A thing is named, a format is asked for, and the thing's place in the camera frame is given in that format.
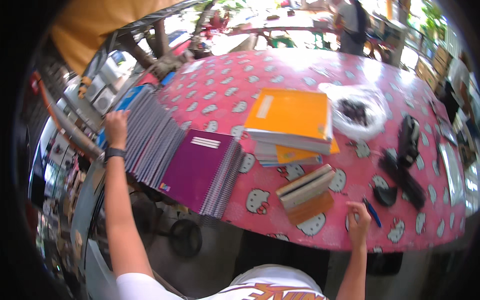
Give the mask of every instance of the person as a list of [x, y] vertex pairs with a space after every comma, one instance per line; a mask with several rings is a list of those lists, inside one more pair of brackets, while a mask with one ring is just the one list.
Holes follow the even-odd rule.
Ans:
[[[105, 133], [110, 148], [125, 150], [129, 111], [106, 115]], [[123, 300], [181, 298], [154, 279], [142, 240], [135, 227], [122, 155], [107, 158], [105, 215], [113, 273]], [[365, 299], [366, 237], [371, 217], [363, 203], [347, 202], [352, 254], [337, 300]], [[227, 299], [325, 299], [320, 287], [306, 273], [281, 265], [261, 265], [237, 276], [230, 286], [205, 300]]]
[[340, 52], [363, 56], [366, 31], [371, 26], [370, 18], [358, 0], [351, 0], [351, 3], [340, 6], [335, 17], [335, 26], [343, 27]]
[[458, 108], [462, 108], [466, 115], [475, 122], [473, 109], [468, 100], [468, 84], [470, 73], [467, 68], [467, 56], [461, 52], [458, 58], [453, 59], [448, 70], [447, 80], [439, 100], [445, 104], [448, 119], [453, 124]]

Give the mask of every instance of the air conditioner unit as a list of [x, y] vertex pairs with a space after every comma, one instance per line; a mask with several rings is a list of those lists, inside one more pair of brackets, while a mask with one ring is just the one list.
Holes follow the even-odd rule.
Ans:
[[100, 76], [97, 75], [92, 80], [92, 84], [88, 87], [87, 92], [85, 93], [85, 98], [92, 102], [104, 86], [105, 82], [103, 82]]
[[112, 106], [113, 99], [115, 95], [113, 95], [112, 91], [109, 88], [105, 88], [101, 91], [95, 99], [93, 106], [101, 115], [105, 115], [108, 109]]

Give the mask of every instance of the table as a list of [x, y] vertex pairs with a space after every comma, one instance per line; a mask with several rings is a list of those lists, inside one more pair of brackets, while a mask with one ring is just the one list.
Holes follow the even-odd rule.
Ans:
[[[361, 201], [366, 195], [383, 225], [379, 228], [372, 222], [370, 226], [370, 252], [424, 249], [463, 234], [465, 204], [451, 207], [443, 163], [439, 166], [440, 174], [435, 171], [432, 131], [436, 130], [436, 120], [428, 100], [434, 99], [443, 114], [446, 112], [424, 81], [375, 60], [324, 50], [243, 51], [203, 60], [191, 73], [181, 74], [190, 64], [183, 66], [159, 92], [159, 101], [174, 111], [173, 117], [184, 128], [228, 133], [240, 139], [246, 157], [222, 221], [301, 245], [349, 250], [345, 202]], [[313, 65], [328, 70], [330, 77], [312, 70]], [[340, 174], [330, 185], [335, 204], [325, 214], [293, 226], [275, 190], [319, 165], [263, 168], [255, 161], [252, 153], [256, 142], [243, 131], [243, 124], [261, 88], [315, 91], [319, 83], [375, 84], [384, 92], [391, 114], [384, 132], [366, 143], [351, 141], [334, 130], [341, 152], [324, 156], [324, 162]], [[375, 185], [394, 186], [377, 163], [382, 149], [393, 151], [397, 147], [398, 126], [407, 113], [421, 127], [420, 156], [410, 168], [427, 193], [421, 212], [414, 209], [400, 189], [396, 204], [390, 208], [379, 205], [372, 193]], [[254, 207], [247, 204], [250, 199]]]

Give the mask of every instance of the black watch strap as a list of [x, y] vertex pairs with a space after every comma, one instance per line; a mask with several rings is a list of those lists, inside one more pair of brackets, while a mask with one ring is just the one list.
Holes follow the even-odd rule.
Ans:
[[127, 152], [125, 150], [117, 149], [117, 148], [110, 148], [108, 147], [105, 150], [105, 163], [108, 161], [108, 159], [112, 156], [121, 156], [125, 160], [127, 157]]

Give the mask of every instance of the clear plastic bag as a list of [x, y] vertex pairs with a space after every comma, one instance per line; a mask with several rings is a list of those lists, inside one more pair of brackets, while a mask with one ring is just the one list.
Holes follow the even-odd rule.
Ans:
[[387, 101], [374, 85], [319, 84], [332, 104], [333, 126], [348, 138], [368, 141], [384, 130]]

